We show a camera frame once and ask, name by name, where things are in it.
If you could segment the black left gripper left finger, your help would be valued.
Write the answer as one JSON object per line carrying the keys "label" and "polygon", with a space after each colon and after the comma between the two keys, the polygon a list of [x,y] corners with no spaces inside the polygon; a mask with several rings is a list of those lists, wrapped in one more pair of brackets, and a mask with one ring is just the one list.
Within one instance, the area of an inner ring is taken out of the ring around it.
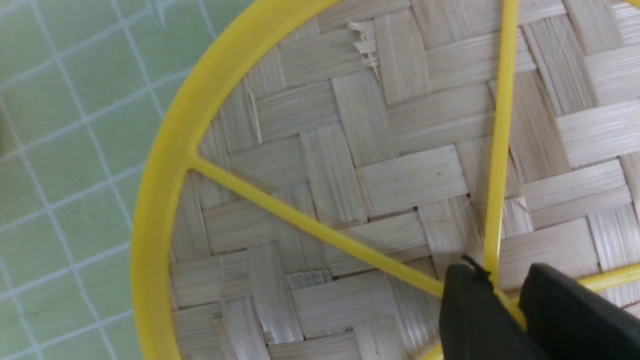
{"label": "black left gripper left finger", "polygon": [[439,310],[446,360],[547,360],[494,293],[490,272],[473,258],[448,265]]}

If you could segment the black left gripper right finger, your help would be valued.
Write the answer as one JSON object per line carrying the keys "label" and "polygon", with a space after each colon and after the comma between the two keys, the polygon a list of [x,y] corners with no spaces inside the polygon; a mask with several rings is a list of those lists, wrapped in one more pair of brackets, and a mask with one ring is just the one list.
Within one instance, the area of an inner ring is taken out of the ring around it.
{"label": "black left gripper right finger", "polygon": [[637,360],[640,322],[625,310],[542,263],[523,283],[526,332],[552,360]]}

